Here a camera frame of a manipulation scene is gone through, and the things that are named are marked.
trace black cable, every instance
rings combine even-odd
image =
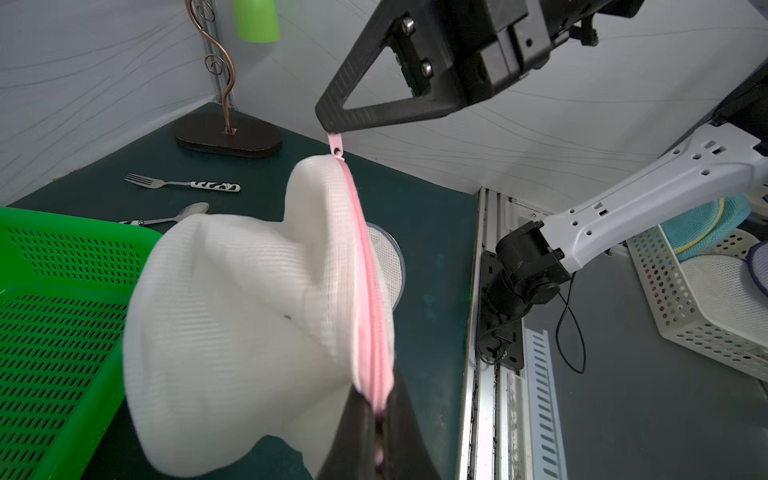
[[[574,315],[573,310],[571,310],[571,293],[573,293],[574,290],[574,281],[576,281],[576,272],[574,272],[573,276],[571,277],[571,285],[568,286],[567,300],[563,297],[562,293],[558,292],[560,298],[563,300],[563,302],[565,302],[565,308],[563,309],[563,313],[560,315],[557,328],[554,329],[554,342],[558,346],[560,357],[562,357],[565,365],[568,365],[568,367],[570,367],[574,372],[581,374],[584,373],[587,368],[587,346],[584,344],[584,335],[581,334],[581,328],[578,325],[578,321],[576,321],[576,315]],[[581,362],[581,370],[577,370],[573,365],[571,365],[571,363],[565,358],[563,349],[560,348],[560,325],[563,323],[563,319],[565,318],[565,312],[571,313],[571,317],[574,319],[574,324],[576,325],[576,330],[578,331],[578,337],[581,340],[581,351],[584,352],[584,359]]]
[[[506,322],[502,322],[502,316],[499,315],[498,313],[496,314],[496,316],[498,317],[498,321],[500,323],[497,326],[494,326],[494,327],[492,327],[490,329],[487,329],[486,331],[483,332],[482,335],[478,336],[475,339],[475,351],[478,353],[478,356],[480,357],[480,360],[483,363],[488,364],[488,365],[498,365],[498,363],[501,362],[501,360],[507,354],[507,347],[509,346],[509,342],[507,342],[506,340],[500,339],[499,340],[499,342],[500,342],[499,347],[496,350],[497,353],[494,355],[493,360],[489,361],[489,360],[486,359],[485,354],[480,349],[480,340],[482,339],[482,337],[484,337],[484,336],[488,335],[489,333],[494,332],[494,331],[496,331],[496,330],[498,330],[498,329],[500,329],[500,328],[502,328],[504,326],[507,326],[507,325],[509,325],[512,322],[517,322],[518,320],[520,320],[523,316],[525,316],[531,310],[532,306],[533,306],[532,303],[527,304],[520,315],[516,316],[514,319],[507,319]]]

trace white mesh laundry bag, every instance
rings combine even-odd
[[[392,389],[389,294],[346,164],[294,168],[285,217],[193,215],[152,250],[128,308],[124,383],[150,463],[201,475],[264,435],[323,464],[350,385]]]

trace screw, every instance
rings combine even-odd
[[[422,75],[424,78],[432,77],[432,66],[427,59],[422,60]]]
[[[413,21],[413,18],[405,17],[402,20],[402,33],[406,34],[406,37],[409,37],[413,30],[415,29],[415,23]]]

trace fork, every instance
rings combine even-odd
[[[217,182],[166,182],[158,178],[145,177],[144,175],[128,174],[123,179],[132,184],[144,188],[160,188],[166,185],[181,185],[184,187],[200,188],[202,190],[220,190],[223,192],[239,192],[238,184],[222,184]]]

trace blue mesh pad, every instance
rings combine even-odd
[[[713,200],[670,218],[661,224],[672,250],[688,245],[712,230],[720,212],[720,200]]]
[[[677,254],[677,259],[682,262],[696,256],[702,250],[713,246],[723,238],[727,237],[734,228],[745,221],[750,215],[750,202],[744,195],[731,195],[725,199],[725,208],[723,216],[717,225],[707,234],[706,237],[695,243],[688,250]]]

